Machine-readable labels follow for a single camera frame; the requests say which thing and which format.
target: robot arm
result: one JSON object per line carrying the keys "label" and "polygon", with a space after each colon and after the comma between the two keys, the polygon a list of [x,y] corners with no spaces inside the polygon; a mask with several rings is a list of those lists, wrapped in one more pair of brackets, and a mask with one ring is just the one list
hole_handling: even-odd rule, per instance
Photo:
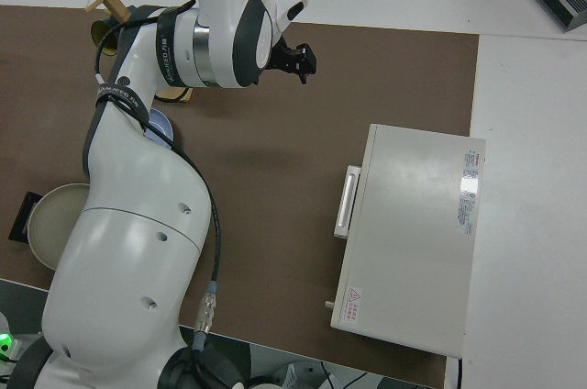
{"label": "robot arm", "polygon": [[121,43],[130,48],[119,52],[110,81],[149,85],[133,87],[147,107],[150,94],[168,85],[240,88],[265,69],[295,72],[305,83],[316,58],[305,44],[290,50],[282,34],[306,6],[307,0],[199,0],[182,13],[141,8],[133,18],[146,12],[158,23],[123,31]]}
{"label": "robot arm", "polygon": [[[101,96],[83,151],[90,193],[51,284],[44,352],[21,358],[9,389],[213,387],[194,372],[178,316],[214,203],[191,164],[144,139],[140,124],[169,86],[245,87],[275,68],[304,81],[316,59],[307,45],[290,50],[282,33],[305,6],[200,0],[132,15],[109,78],[96,74]],[[196,321],[201,333],[214,291]]]}

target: brown mat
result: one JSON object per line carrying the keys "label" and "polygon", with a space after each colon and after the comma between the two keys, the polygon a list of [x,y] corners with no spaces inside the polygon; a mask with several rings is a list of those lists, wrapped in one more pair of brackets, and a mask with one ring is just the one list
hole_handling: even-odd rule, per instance
{"label": "brown mat", "polygon": [[[7,237],[26,191],[84,181],[96,91],[88,31],[98,16],[0,7],[3,278],[50,286],[52,272]],[[213,330],[442,387],[444,357],[333,329],[324,303],[334,300],[344,253],[332,233],[346,167],[362,161],[369,124],[468,135],[478,37],[294,25],[287,38],[316,53],[318,75],[308,85],[266,72],[257,87],[204,89],[187,105],[157,104],[220,211],[225,243]],[[183,303],[186,325],[212,258],[208,239]]]}

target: cable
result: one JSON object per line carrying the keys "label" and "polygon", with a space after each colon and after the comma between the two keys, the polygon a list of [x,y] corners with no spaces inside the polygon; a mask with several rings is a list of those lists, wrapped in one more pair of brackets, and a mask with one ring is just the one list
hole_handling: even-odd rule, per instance
{"label": "cable", "polygon": [[[189,10],[190,8],[192,8],[194,6],[194,4],[195,4],[195,0],[191,0],[191,1],[188,1],[185,4],[183,4],[182,6],[178,6],[177,7],[177,14],[180,15],[184,11]],[[96,78],[98,78],[98,76],[99,76],[102,79],[102,74],[100,73],[100,59],[102,57],[102,50],[104,49],[104,45],[108,42],[108,38],[110,38],[110,36],[112,36],[117,31],[121,30],[122,28],[142,27],[143,25],[154,24],[158,20],[159,20],[158,16],[147,17],[146,19],[139,19],[139,20],[128,20],[126,22],[120,22],[119,24],[114,25],[112,28],[110,28],[106,32],[106,34],[104,34],[104,36],[102,37],[102,40],[100,40],[100,43],[98,44],[98,48],[96,49],[95,61],[94,61],[94,74],[96,75]]]}
{"label": "cable", "polygon": [[0,353],[0,361],[3,361],[4,363],[6,363],[6,362],[8,362],[8,363],[18,363],[18,360],[12,360],[12,359],[8,358],[7,356],[5,356],[2,353]]}
{"label": "cable", "polygon": [[189,90],[190,90],[190,88],[183,89],[182,93],[179,94],[175,98],[163,98],[163,97],[159,97],[159,96],[155,95],[155,100],[157,100],[158,102],[163,102],[163,103],[179,103],[183,100],[183,98],[185,97],[185,95],[187,94],[187,92]]}
{"label": "cable", "polygon": [[457,377],[457,389],[462,385],[462,359],[459,360],[459,376]]}
{"label": "cable", "polygon": [[208,195],[210,196],[210,205],[211,205],[211,208],[212,208],[212,219],[213,219],[213,222],[214,222],[214,231],[215,231],[215,234],[216,234],[216,237],[215,237],[216,247],[215,247],[215,255],[214,255],[214,269],[212,271],[212,277],[211,277],[210,280],[211,281],[214,281],[214,282],[217,282],[218,270],[220,269],[220,254],[221,254],[221,251],[222,251],[222,233],[221,233],[221,230],[220,230],[220,217],[218,216],[218,209],[216,207],[216,201],[214,200],[214,196],[212,195],[212,191],[210,190],[210,186],[206,182],[204,176],[202,175],[202,173],[200,172],[200,170],[198,169],[198,167],[194,164],[194,162],[192,160],[190,160],[190,157],[188,157],[187,154],[185,152],[183,152],[183,150],[179,146],[177,146],[175,144],[175,142],[173,142],[172,140],[168,139],[162,132],[160,132],[155,127],[153,127],[149,122],[145,122],[141,118],[138,118],[138,116],[128,106],[126,106],[120,100],[118,100],[118,99],[116,99],[116,98],[114,98],[113,96],[110,95],[110,96],[108,96],[108,101],[112,102],[120,110],[122,110],[127,115],[129,115],[130,117],[134,118],[135,120],[137,120],[142,127],[147,128],[148,130],[150,130],[151,132],[153,132],[155,135],[157,135],[160,139],[162,139],[163,141],[165,141],[172,148],[172,150],[177,155],[179,155],[180,157],[182,157],[183,160],[185,162],[187,162],[192,167],[192,169],[195,170],[195,172],[200,176],[200,178],[202,178],[202,181],[204,182],[205,188],[208,191]]}
{"label": "cable", "polygon": [[342,386],[342,389],[347,389],[350,385],[356,383],[358,380],[360,380],[361,378],[363,378],[365,375],[367,375],[367,373],[363,373],[362,375],[359,375],[357,378],[355,378],[354,380],[351,380],[350,382],[348,382],[347,384],[345,384],[344,386]]}
{"label": "cable", "polygon": [[334,384],[332,384],[332,380],[330,380],[330,374],[327,371],[327,368],[324,366],[324,362],[320,362],[320,366],[322,366],[322,371],[324,371],[325,376],[328,379],[328,383],[330,384],[330,389],[334,389]]}

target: connector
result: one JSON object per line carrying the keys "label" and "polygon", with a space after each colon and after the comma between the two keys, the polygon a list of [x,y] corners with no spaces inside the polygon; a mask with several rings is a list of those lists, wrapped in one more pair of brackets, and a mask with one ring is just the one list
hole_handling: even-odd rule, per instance
{"label": "connector", "polygon": [[216,308],[216,288],[215,281],[208,284],[204,297],[200,301],[198,314],[195,317],[194,323],[194,345],[193,350],[204,350],[205,338],[212,327],[212,320],[214,319],[214,310]]}

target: warning label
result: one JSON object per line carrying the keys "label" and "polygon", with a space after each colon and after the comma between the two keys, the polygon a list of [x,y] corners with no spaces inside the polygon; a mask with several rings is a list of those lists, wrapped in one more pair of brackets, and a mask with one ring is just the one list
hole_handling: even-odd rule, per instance
{"label": "warning label", "polygon": [[457,231],[463,235],[472,234],[475,228],[475,205],[479,193],[479,152],[469,150],[465,154],[460,179],[459,210]]}
{"label": "warning label", "polygon": [[359,320],[360,300],[363,292],[354,286],[347,288],[347,299],[344,307],[344,321],[347,323],[357,323]]}

